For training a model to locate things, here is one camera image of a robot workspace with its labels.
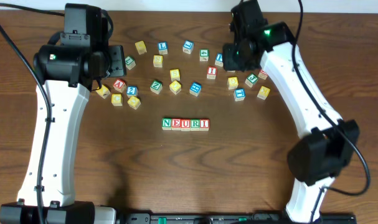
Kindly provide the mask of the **blue P block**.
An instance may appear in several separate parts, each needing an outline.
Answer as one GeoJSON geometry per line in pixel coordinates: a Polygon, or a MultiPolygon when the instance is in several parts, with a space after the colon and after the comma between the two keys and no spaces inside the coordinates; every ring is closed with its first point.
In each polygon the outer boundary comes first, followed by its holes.
{"type": "Polygon", "coordinates": [[[223,56],[221,53],[218,53],[216,55],[216,58],[215,58],[215,65],[216,66],[219,66],[219,67],[223,67],[224,66],[224,63],[223,63],[223,56]]]}

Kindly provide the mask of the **red E block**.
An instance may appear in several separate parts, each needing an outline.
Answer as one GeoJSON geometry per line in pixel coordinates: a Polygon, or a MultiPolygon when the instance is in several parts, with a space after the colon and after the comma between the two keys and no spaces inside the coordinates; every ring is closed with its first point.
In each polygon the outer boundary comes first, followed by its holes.
{"type": "Polygon", "coordinates": [[[172,119],[171,129],[175,130],[175,131],[181,130],[181,119],[180,118],[173,118],[172,119]]]}

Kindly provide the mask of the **green R block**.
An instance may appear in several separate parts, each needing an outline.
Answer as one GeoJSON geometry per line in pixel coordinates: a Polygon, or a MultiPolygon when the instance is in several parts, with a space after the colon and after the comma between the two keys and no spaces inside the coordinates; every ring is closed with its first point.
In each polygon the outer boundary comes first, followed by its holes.
{"type": "Polygon", "coordinates": [[[190,120],[190,130],[191,131],[199,131],[200,130],[200,120],[199,119],[191,119],[190,120]]]}

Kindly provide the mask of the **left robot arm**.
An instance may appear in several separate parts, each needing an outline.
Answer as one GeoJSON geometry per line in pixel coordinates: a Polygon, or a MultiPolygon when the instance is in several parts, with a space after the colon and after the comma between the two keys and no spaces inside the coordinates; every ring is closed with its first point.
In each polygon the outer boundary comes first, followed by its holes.
{"type": "Polygon", "coordinates": [[[27,64],[37,84],[31,157],[15,202],[0,208],[1,223],[123,223],[112,207],[78,201],[74,164],[83,112],[93,84],[126,74],[123,48],[109,45],[106,10],[68,3],[64,29],[27,64]]]}

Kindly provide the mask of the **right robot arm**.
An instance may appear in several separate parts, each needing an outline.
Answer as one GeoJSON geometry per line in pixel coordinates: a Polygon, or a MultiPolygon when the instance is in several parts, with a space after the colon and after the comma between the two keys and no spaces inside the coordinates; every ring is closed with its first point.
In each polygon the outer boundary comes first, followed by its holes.
{"type": "Polygon", "coordinates": [[[287,105],[299,142],[287,161],[295,181],[285,207],[293,223],[322,221],[320,207],[326,192],[347,167],[359,137],[354,120],[344,121],[327,102],[301,58],[285,22],[269,24],[257,1],[240,1],[232,8],[230,31],[234,41],[223,46],[225,70],[267,73],[287,105]]]}

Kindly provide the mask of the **green N block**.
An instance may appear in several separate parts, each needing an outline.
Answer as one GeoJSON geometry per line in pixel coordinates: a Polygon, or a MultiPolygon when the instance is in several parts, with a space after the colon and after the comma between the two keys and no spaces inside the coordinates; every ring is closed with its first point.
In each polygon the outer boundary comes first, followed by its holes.
{"type": "Polygon", "coordinates": [[[163,130],[172,130],[172,119],[171,118],[163,118],[162,119],[162,129],[163,130]]]}

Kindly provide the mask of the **red U block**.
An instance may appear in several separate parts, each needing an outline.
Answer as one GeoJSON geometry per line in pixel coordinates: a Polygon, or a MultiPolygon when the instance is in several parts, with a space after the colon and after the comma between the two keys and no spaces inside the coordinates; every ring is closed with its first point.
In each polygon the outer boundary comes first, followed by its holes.
{"type": "Polygon", "coordinates": [[[191,120],[181,119],[181,131],[190,131],[191,130],[191,120]]]}

